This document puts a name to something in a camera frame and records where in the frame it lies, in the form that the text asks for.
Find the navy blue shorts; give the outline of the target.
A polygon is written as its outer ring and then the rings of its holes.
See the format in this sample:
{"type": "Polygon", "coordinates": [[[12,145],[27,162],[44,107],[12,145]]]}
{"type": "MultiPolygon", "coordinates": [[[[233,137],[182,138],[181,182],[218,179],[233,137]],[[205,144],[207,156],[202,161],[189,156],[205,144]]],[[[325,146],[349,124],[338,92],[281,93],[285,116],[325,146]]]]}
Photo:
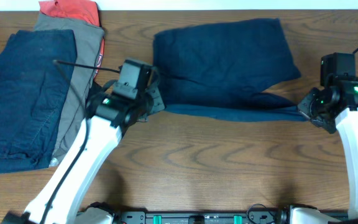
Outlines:
{"type": "Polygon", "coordinates": [[[296,104],[268,92],[301,76],[278,19],[159,32],[153,64],[168,112],[238,122],[303,120],[296,104]]]}

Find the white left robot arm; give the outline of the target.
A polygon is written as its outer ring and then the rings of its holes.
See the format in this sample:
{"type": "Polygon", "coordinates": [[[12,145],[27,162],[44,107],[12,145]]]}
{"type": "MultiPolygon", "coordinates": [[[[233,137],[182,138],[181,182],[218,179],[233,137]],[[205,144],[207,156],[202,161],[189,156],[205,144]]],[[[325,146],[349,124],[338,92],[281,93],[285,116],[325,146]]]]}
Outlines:
{"type": "Polygon", "coordinates": [[[164,110],[157,67],[125,59],[119,78],[106,82],[83,106],[85,118],[55,173],[21,215],[9,212],[3,223],[113,223],[114,212],[95,203],[80,205],[108,155],[127,129],[164,110]]]}

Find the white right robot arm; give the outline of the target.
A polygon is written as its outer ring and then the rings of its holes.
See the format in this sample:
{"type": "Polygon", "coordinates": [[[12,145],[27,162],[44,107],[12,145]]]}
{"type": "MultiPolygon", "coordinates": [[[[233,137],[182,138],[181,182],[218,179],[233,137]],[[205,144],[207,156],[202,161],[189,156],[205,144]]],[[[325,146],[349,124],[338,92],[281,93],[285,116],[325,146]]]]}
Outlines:
{"type": "Polygon", "coordinates": [[[358,77],[354,54],[333,53],[321,58],[321,89],[312,88],[298,111],[316,127],[339,133],[349,180],[347,222],[358,223],[358,77]]]}

